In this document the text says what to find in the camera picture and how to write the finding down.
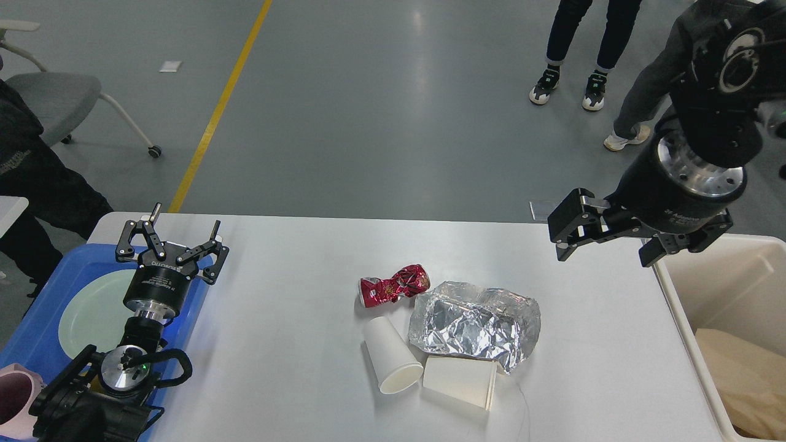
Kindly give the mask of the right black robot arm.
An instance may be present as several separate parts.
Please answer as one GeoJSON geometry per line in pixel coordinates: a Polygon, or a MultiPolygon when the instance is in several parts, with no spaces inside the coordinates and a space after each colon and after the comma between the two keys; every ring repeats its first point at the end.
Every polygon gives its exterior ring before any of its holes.
{"type": "Polygon", "coordinates": [[[672,88],[674,111],[615,192],[602,199],[576,188],[550,213],[559,261],[584,244],[645,238],[638,255],[648,268],[683,249],[698,254],[732,227],[727,207],[763,147],[758,107],[784,98],[784,9],[764,1],[718,24],[672,88]]]}

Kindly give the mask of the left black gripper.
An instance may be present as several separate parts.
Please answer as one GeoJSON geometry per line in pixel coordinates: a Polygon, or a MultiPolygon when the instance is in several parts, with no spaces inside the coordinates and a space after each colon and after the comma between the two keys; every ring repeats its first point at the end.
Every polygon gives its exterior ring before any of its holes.
{"type": "Polygon", "coordinates": [[[179,316],[189,286],[194,279],[214,285],[230,254],[230,248],[219,238],[221,221],[214,221],[210,238],[194,248],[160,240],[155,232],[155,221],[161,211],[161,203],[154,206],[146,219],[129,220],[124,224],[120,240],[115,249],[117,262],[138,264],[123,297],[123,304],[130,311],[151,311],[155,320],[168,320],[179,316]],[[141,235],[147,249],[140,254],[134,251],[132,239],[141,235]],[[213,263],[199,267],[203,258],[213,256],[213,263]]]}

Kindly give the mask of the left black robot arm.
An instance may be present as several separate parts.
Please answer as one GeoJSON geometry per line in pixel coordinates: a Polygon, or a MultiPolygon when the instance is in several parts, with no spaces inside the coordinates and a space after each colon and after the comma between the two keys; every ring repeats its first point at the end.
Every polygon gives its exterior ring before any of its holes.
{"type": "Polygon", "coordinates": [[[219,237],[194,247],[161,240],[155,232],[160,205],[146,219],[129,220],[115,249],[118,262],[136,265],[123,304],[126,320],[115,349],[89,344],[33,400],[29,414],[39,441],[136,441],[163,416],[149,399],[179,386],[193,374],[182,349],[168,347],[166,327],[181,313],[189,287],[200,279],[213,285],[230,249],[219,237]]]}

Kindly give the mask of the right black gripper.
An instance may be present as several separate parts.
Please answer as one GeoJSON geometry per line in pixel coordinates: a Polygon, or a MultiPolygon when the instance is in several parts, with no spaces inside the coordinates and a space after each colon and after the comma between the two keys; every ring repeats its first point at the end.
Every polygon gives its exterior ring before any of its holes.
{"type": "Polygon", "coordinates": [[[643,268],[666,255],[704,252],[734,225],[726,208],[747,186],[742,167],[722,168],[703,160],[682,132],[667,132],[642,151],[607,199],[574,188],[547,217],[556,258],[566,261],[584,244],[642,238],[643,268]]]}

